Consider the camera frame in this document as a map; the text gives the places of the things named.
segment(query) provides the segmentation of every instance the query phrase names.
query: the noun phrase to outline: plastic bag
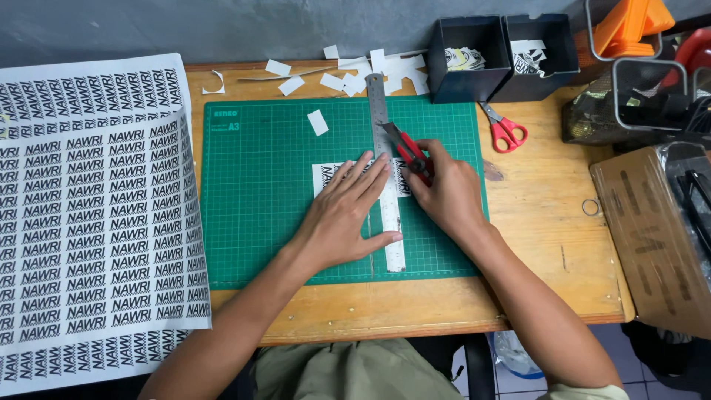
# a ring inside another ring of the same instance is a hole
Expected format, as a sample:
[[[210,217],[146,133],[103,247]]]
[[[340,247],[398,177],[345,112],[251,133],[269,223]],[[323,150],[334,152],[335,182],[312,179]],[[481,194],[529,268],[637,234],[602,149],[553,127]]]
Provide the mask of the plastic bag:
[[[496,355],[496,364],[501,363],[512,374],[524,379],[543,378],[543,372],[523,349],[514,331],[491,333],[489,345]]]

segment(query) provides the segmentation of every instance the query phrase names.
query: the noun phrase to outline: scissors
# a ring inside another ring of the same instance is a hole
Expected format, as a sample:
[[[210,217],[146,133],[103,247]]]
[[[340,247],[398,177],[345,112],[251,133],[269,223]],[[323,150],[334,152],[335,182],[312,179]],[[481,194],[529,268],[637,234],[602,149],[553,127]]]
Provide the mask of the scissors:
[[[500,153],[509,153],[521,146],[528,139],[528,130],[515,122],[511,122],[508,118],[502,117],[485,102],[478,102],[481,109],[484,110],[491,124],[491,137],[493,140],[493,149]],[[523,137],[518,139],[514,134],[514,129],[520,129],[523,132]],[[498,140],[503,139],[508,145],[506,149],[501,149],[498,146]]]
[[[402,156],[407,168],[419,176],[424,184],[432,186],[434,178],[434,163],[432,160],[427,158],[422,150],[419,149],[417,143],[413,142],[407,136],[407,133],[401,131],[394,123],[383,124],[383,129],[387,132],[390,140],[397,145],[397,152]]]

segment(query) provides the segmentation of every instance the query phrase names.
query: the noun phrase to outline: white tile floor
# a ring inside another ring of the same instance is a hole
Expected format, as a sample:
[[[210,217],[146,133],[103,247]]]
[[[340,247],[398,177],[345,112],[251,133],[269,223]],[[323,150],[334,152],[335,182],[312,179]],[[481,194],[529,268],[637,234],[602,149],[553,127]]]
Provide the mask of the white tile floor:
[[[630,400],[701,399],[701,395],[698,393],[670,389],[657,382],[649,368],[634,355],[629,339],[622,333],[619,324],[590,325],[590,330],[610,354]],[[464,349],[460,349],[454,355],[453,373],[456,373],[460,365],[464,365],[465,370],[454,382],[454,386],[459,389],[459,393],[465,399],[468,399],[469,388],[466,381]],[[519,378],[511,374],[501,364],[496,365],[494,377],[496,378],[496,400],[536,400],[545,393],[547,388],[545,379]]]

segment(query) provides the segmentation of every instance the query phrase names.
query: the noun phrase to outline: person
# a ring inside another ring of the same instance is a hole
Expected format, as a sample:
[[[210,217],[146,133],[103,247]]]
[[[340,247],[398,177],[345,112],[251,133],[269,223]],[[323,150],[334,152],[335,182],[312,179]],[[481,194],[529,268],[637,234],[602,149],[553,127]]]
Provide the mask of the person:
[[[436,140],[419,140],[435,177],[403,169],[422,209],[479,267],[519,340],[546,376],[552,400],[629,400],[612,361],[583,321],[516,257],[482,213],[479,177]],[[360,228],[391,173],[388,154],[347,161],[314,199],[301,227],[211,330],[193,331],[151,375],[140,399],[214,399],[237,376],[276,316],[314,274],[402,240]],[[461,399],[404,339],[267,347],[254,369],[256,399]]]

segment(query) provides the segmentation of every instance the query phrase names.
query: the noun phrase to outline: black box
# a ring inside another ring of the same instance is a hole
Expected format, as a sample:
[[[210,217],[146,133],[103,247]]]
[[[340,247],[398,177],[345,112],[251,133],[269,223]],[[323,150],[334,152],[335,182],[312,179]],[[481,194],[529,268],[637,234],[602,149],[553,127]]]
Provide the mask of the black box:
[[[505,16],[503,31],[512,68],[489,102],[540,101],[580,72],[568,15],[542,14],[536,19],[530,19],[527,14]],[[538,74],[517,73],[513,68],[510,42],[538,39],[545,44],[546,59],[539,65],[545,72],[544,78]]]
[[[481,70],[448,71],[445,48],[476,49],[485,60]],[[486,100],[511,70],[499,16],[440,18],[429,42],[427,72],[433,103]]]

